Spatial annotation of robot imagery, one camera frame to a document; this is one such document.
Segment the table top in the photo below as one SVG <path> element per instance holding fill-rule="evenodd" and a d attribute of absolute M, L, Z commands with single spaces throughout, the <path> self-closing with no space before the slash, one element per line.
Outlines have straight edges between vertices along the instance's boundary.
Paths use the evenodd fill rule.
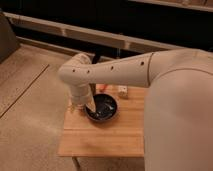
<path fill-rule="evenodd" d="M 118 104 L 116 116 L 105 122 L 91 121 L 83 110 L 68 105 L 59 145 L 60 156 L 143 157 L 143 109 L 146 89 L 128 87 L 128 99 L 118 97 L 117 86 L 106 94 Z"/>

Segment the dark wall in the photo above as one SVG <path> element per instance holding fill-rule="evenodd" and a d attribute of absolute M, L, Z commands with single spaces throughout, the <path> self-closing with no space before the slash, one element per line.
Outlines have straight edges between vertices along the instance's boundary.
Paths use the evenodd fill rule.
<path fill-rule="evenodd" d="M 3 10 L 187 47 L 213 47 L 213 13 L 127 0 L 0 0 Z"/>

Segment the dark bowl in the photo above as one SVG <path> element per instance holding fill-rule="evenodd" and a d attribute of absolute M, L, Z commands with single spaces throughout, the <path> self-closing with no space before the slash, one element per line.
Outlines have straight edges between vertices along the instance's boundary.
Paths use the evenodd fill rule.
<path fill-rule="evenodd" d="M 94 95 L 96 111 L 92 112 L 86 107 L 87 116 L 93 121 L 104 122 L 111 119 L 117 111 L 117 103 L 113 97 L 107 94 Z"/>

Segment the wooden board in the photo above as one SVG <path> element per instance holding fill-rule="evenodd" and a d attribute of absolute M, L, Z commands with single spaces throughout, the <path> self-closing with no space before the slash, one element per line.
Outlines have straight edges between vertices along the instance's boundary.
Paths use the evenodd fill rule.
<path fill-rule="evenodd" d="M 206 1 L 206 6 L 213 7 L 213 0 L 207 0 Z"/>
<path fill-rule="evenodd" d="M 177 4 L 188 4 L 188 5 L 198 5 L 203 6 L 205 0 L 159 0 L 163 2 L 171 2 L 171 3 L 177 3 Z"/>
<path fill-rule="evenodd" d="M 143 109 L 146 89 L 128 89 L 129 99 L 117 96 L 117 86 L 108 86 L 105 93 L 118 103 L 116 116 L 106 123 L 94 123 L 82 110 L 65 114 L 64 130 L 59 145 L 60 156 L 142 157 Z"/>

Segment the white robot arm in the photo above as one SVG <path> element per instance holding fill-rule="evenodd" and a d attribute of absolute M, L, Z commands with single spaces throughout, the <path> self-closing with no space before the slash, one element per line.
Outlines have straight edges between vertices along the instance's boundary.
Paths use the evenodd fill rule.
<path fill-rule="evenodd" d="M 91 65 L 84 54 L 59 70 L 74 104 L 92 99 L 89 83 L 149 87 L 145 170 L 213 170 L 213 55 L 181 49 Z"/>

